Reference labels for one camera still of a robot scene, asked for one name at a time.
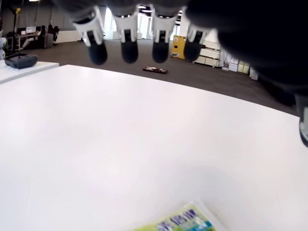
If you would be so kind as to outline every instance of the white box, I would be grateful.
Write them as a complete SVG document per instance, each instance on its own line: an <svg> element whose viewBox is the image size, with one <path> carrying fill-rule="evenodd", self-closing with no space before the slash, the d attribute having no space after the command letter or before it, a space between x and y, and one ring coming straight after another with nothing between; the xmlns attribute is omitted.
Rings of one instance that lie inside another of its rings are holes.
<svg viewBox="0 0 308 231"><path fill-rule="evenodd" d="M215 51L215 50L211 50L211 49L203 49L202 48L201 51L200 51L200 55L204 55L204 56L207 56L207 57L218 59L219 52Z"/></svg>
<svg viewBox="0 0 308 231"><path fill-rule="evenodd" d="M216 42L210 42L210 41L204 41L203 45L205 45L208 48L212 48L215 50L220 50L220 44Z"/></svg>
<svg viewBox="0 0 308 231"><path fill-rule="evenodd" d="M211 58L205 58L205 64L210 66L217 66L218 60L217 59L211 59Z"/></svg>
<svg viewBox="0 0 308 231"><path fill-rule="evenodd" d="M236 68L237 69L237 64L232 64L232 63L229 63L229 67L232 67L232 68Z"/></svg>
<svg viewBox="0 0 308 231"><path fill-rule="evenodd" d="M232 64L238 64L238 63L239 63L239 60L236 59L236 58L234 58L234 57L232 57L231 60L230 60L230 63L232 63Z"/></svg>
<svg viewBox="0 0 308 231"><path fill-rule="evenodd" d="M199 56L199 57L195 60L195 63L204 64L204 63L205 63L205 57Z"/></svg>
<svg viewBox="0 0 308 231"><path fill-rule="evenodd" d="M237 69L236 69L236 68L229 67L229 71L235 71L235 72L237 72Z"/></svg>

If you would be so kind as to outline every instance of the carpet floor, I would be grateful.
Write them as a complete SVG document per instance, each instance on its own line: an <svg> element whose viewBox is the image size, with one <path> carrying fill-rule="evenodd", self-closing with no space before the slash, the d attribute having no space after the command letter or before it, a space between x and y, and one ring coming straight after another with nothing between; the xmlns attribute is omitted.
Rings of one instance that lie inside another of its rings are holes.
<svg viewBox="0 0 308 231"><path fill-rule="evenodd" d="M83 42L60 43L59 46L27 50L25 53L37 54L39 61L55 62L60 65L79 65L122 72L142 77L159 79L189 87L208 90L241 100L257 103L266 107L296 115L294 107L286 106L273 98L263 86L248 75L224 71L204 65L192 64L182 59L168 58L163 64L152 59L152 41L138 40L139 58L133 64L123 61L119 40L106 40L108 60L103 65L94 65L88 57ZM168 70L166 75L143 71L145 66Z"/></svg>

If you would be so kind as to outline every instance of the white tabletop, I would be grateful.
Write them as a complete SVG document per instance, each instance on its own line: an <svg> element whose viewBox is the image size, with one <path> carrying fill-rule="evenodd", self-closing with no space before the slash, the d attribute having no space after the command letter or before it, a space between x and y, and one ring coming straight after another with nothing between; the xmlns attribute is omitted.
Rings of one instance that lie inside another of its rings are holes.
<svg viewBox="0 0 308 231"><path fill-rule="evenodd" d="M298 117L61 66L0 85L0 230L123 231L201 199L230 231L308 230Z"/></svg>
<svg viewBox="0 0 308 231"><path fill-rule="evenodd" d="M0 84L58 66L58 63L37 62L32 67L24 69L14 69L6 65L4 60L0 60Z"/></svg>

